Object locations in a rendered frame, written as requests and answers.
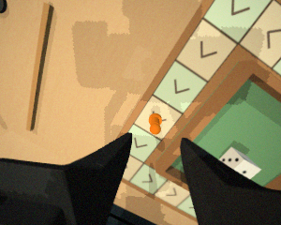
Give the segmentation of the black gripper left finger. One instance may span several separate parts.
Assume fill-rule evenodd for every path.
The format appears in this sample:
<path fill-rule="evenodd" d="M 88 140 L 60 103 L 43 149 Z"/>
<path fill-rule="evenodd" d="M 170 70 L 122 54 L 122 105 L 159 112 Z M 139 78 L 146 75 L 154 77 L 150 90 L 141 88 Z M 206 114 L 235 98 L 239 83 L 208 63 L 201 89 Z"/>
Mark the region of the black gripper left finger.
<path fill-rule="evenodd" d="M 131 145 L 128 132 L 64 165 L 0 157 L 0 196 L 58 206 L 67 225 L 106 225 Z"/>

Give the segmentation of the white die with black pips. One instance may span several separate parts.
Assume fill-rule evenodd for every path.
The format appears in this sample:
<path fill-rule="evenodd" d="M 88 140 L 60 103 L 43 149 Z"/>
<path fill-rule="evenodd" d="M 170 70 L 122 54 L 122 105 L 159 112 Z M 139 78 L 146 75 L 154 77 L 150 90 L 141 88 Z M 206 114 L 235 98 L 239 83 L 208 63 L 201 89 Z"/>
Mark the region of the white die with black pips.
<path fill-rule="evenodd" d="M 251 179 L 256 175 L 261 168 L 257 166 L 247 155 L 231 147 L 221 158 L 221 161 L 226 163 L 236 172 L 243 174 Z"/>

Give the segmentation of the orange pawn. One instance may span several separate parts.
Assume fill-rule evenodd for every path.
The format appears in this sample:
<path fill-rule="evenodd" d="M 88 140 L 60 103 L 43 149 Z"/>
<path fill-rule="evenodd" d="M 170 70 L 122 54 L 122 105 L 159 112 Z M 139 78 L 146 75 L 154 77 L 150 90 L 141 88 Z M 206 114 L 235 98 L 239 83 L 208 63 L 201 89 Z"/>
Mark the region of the orange pawn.
<path fill-rule="evenodd" d="M 161 131 L 162 118 L 158 113 L 153 113 L 149 117 L 150 131 L 152 134 L 158 134 Z"/>

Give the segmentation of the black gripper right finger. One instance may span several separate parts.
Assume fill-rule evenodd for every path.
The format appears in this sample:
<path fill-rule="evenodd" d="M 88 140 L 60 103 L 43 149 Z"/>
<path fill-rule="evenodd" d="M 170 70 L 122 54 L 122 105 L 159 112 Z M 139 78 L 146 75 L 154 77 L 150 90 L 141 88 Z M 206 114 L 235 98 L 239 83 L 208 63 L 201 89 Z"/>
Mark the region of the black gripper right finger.
<path fill-rule="evenodd" d="M 281 190 L 258 185 L 188 138 L 180 150 L 198 225 L 281 225 Z"/>

